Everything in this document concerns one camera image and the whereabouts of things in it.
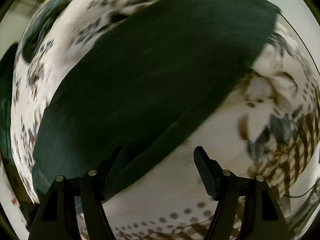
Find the dark green denim pants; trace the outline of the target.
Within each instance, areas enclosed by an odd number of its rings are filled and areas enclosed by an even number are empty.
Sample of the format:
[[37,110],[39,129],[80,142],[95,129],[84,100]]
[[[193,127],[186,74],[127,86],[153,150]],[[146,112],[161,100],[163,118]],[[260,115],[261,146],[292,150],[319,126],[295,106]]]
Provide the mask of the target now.
[[267,0],[160,0],[102,35],[44,111],[38,197],[94,168],[106,198],[142,178],[250,72],[278,13]]

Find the white floral bed sheet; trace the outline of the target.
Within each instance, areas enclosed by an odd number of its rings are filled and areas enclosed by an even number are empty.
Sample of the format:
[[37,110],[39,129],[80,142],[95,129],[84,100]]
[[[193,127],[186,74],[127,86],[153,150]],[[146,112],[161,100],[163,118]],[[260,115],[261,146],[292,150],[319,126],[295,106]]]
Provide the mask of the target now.
[[[45,0],[35,15],[50,1]],[[44,111],[60,83],[102,35],[158,1],[70,0],[31,63],[24,61],[22,39],[19,42],[13,72],[11,150],[34,203],[40,205],[44,198],[38,197],[33,185],[33,152]],[[201,146],[210,159],[236,176],[262,176],[294,239],[319,206],[319,189],[313,189],[296,208],[291,206],[289,190],[300,181],[318,145],[318,77],[304,44],[279,9],[274,29],[250,72],[147,174],[106,198],[102,173],[92,170],[102,179],[103,210],[115,239],[205,239],[217,202],[207,194],[194,163],[194,150]],[[244,204],[244,197],[239,197],[229,239],[238,239]],[[79,197],[75,205],[81,239],[90,239]]]

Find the dark green pillow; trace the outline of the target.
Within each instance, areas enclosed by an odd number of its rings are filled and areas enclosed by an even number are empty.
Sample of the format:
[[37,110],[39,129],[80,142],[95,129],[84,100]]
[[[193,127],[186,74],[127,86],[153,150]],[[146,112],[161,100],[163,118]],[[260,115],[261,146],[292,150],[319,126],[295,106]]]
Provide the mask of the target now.
[[13,43],[1,58],[1,154],[13,163],[11,150],[11,102],[15,56],[18,43]]

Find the dark green folded cloth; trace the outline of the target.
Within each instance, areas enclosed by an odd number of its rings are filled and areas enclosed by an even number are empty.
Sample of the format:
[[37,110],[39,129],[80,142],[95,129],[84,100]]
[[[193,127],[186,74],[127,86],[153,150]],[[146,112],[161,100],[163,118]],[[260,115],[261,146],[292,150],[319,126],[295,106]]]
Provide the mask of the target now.
[[31,63],[45,36],[69,3],[70,0],[51,0],[35,15],[22,38],[22,57],[25,62]]

